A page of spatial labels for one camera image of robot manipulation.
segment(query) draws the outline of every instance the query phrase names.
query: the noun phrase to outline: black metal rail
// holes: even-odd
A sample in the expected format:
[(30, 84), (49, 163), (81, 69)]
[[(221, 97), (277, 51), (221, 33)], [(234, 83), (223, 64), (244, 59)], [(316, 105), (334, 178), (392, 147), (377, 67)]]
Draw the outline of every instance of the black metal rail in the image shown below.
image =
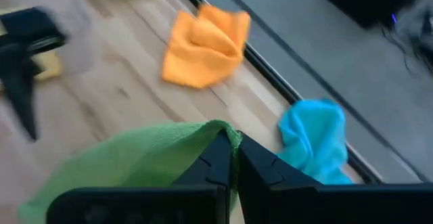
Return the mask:
[[(189, 0), (196, 7), (201, 4), (204, 0)], [(289, 86), (285, 80), (283, 80), (275, 71), (266, 63), (261, 56), (249, 45), (246, 45), (244, 51), (245, 58), (276, 88), (276, 90), (289, 102), (293, 104), (302, 98), (299, 94)], [(350, 149), (348, 148), (348, 163), (349, 165), (361, 176), (366, 184), (379, 184), (382, 181), (380, 178), (368, 167), (363, 161)]]

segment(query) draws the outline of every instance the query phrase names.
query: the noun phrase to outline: gray carpet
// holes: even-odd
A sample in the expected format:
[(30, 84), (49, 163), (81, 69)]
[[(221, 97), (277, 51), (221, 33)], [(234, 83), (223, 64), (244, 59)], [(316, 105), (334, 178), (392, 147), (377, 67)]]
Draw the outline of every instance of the gray carpet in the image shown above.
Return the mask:
[[(232, 0), (207, 0), (237, 10)], [(243, 0), (401, 156), (433, 179), (433, 79), (417, 61), (363, 30), (327, 0)], [(248, 41), (305, 98), (332, 96), (256, 23)], [(347, 139), (388, 182), (419, 181), (410, 168), (346, 111)]]

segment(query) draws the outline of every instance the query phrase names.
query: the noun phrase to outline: microfiber cloth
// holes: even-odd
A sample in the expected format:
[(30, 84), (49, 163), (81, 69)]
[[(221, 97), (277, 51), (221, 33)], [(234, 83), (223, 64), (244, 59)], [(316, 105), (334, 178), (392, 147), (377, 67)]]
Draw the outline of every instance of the microfiber cloth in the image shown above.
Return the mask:
[(178, 122), (117, 135), (63, 163), (36, 196), (20, 207), (20, 221), (45, 224), (51, 202), (77, 187), (168, 187), (220, 130), (227, 132), (235, 155), (242, 136), (220, 120)]
[(348, 159), (345, 124), (330, 100), (296, 102), (279, 121), (284, 149), (278, 156), (323, 184), (352, 183), (341, 170)]
[(180, 11), (162, 67), (162, 78), (205, 88), (230, 76), (241, 64), (250, 29), (246, 12), (225, 12), (202, 4), (198, 17)]

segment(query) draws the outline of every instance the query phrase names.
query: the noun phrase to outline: orange microfiber cloth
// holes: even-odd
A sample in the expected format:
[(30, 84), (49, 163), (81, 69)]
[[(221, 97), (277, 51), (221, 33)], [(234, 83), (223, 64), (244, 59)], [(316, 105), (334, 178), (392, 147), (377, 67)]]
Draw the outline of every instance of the orange microfiber cloth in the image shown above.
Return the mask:
[(171, 32), (162, 78), (179, 85), (205, 88), (227, 78), (243, 58), (250, 16), (208, 4), (198, 17), (180, 11)]

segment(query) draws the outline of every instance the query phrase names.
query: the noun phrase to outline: light green cloth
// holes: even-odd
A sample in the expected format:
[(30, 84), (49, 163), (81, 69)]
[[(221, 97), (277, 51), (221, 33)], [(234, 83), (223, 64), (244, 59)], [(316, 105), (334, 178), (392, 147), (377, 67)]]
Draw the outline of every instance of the light green cloth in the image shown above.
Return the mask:
[(178, 122), (117, 135), (67, 160), (36, 196), (20, 207), (20, 222), (45, 224), (51, 202), (77, 187), (170, 186), (222, 129), (235, 155), (242, 136), (220, 120)]

